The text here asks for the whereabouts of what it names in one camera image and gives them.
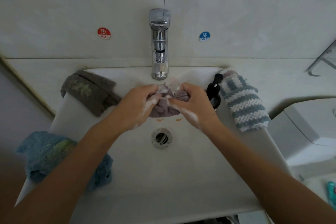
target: metal wall bracket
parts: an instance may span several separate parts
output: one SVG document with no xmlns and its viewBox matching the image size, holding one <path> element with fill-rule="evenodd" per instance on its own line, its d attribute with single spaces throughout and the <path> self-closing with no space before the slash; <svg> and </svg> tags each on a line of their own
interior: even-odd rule
<svg viewBox="0 0 336 224">
<path fill-rule="evenodd" d="M 336 53 L 336 40 L 309 66 L 306 70 L 310 76 L 320 76 L 317 74 L 313 74 L 313 69 L 319 64 L 321 61 L 325 62 L 327 65 L 331 66 L 333 69 L 336 69 L 336 65 L 331 63 L 326 58 L 331 55 L 331 53 Z"/>
</svg>

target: sink drain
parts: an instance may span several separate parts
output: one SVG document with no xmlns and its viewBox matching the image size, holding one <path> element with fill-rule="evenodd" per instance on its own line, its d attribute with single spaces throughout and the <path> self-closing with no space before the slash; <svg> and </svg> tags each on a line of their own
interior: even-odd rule
<svg viewBox="0 0 336 224">
<path fill-rule="evenodd" d="M 152 144 L 158 149 L 166 149 L 172 140 L 171 133 L 165 128 L 159 128 L 152 134 Z"/>
</svg>

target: teal package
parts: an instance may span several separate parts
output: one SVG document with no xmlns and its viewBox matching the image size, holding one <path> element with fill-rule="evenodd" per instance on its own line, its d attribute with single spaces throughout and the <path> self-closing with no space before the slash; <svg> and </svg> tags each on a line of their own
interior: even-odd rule
<svg viewBox="0 0 336 224">
<path fill-rule="evenodd" d="M 327 183 L 328 202 L 336 211 L 336 183 Z"/>
</svg>

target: white ceramic sink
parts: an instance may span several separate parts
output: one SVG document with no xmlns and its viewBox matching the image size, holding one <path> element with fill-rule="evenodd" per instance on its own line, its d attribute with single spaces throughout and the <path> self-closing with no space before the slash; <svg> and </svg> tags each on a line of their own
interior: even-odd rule
<svg viewBox="0 0 336 224">
<path fill-rule="evenodd" d="M 176 79 L 206 88 L 221 70 L 170 67 L 168 79 L 162 82 L 151 78 L 151 67 L 87 71 L 115 81 L 115 92 L 124 96 L 135 86 Z M 241 133 L 223 100 L 217 114 L 244 143 L 289 173 L 266 129 Z M 66 94 L 50 132 L 79 141 L 101 119 Z M 152 144 L 153 135 L 160 128 L 172 135 L 172 142 L 165 149 Z M 142 126 L 121 135 L 108 153 L 114 159 L 111 184 L 83 195 L 71 223 L 184 223 L 261 209 L 249 187 L 217 148 L 181 114 L 148 118 Z M 31 188 L 27 180 L 18 201 Z"/>
</svg>

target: soap dispenser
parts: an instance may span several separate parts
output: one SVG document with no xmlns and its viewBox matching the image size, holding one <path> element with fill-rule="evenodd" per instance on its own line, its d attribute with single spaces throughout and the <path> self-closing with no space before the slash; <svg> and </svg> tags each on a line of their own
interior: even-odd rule
<svg viewBox="0 0 336 224">
<path fill-rule="evenodd" d="M 206 90 L 209 101 L 212 104 L 213 109 L 215 110 L 219 107 L 221 103 L 221 97 L 219 95 L 221 87 L 218 84 L 222 82 L 223 78 L 224 76 L 222 74 L 215 74 L 213 82 L 208 85 Z"/>
</svg>

